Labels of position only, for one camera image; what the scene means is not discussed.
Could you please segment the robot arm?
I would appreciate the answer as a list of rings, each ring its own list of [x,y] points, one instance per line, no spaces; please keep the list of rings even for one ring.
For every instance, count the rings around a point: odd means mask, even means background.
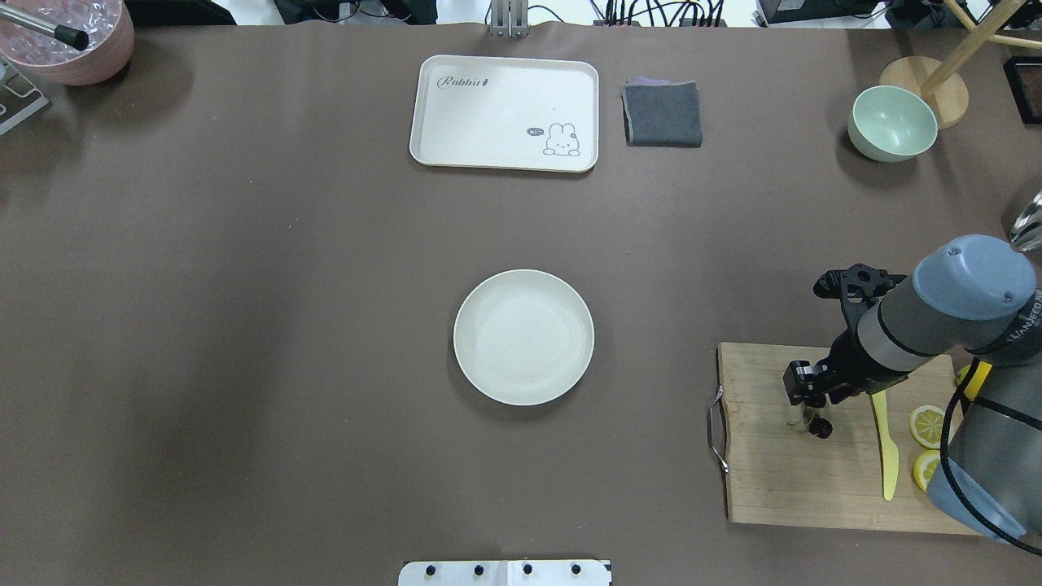
[[[1029,260],[991,236],[961,236],[905,277],[855,264],[815,283],[840,300],[846,329],[817,363],[786,367],[793,405],[878,394],[961,348],[979,392],[943,448],[931,503],[957,522],[1023,547],[1040,533],[1040,290]]]

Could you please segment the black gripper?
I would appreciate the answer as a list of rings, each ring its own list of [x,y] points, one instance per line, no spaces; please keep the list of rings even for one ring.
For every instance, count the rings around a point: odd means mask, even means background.
[[[840,404],[862,393],[874,394],[907,377],[908,371],[889,370],[868,356],[852,331],[845,329],[818,364],[790,362],[784,386],[790,404],[804,405],[804,417],[823,417],[830,402]]]

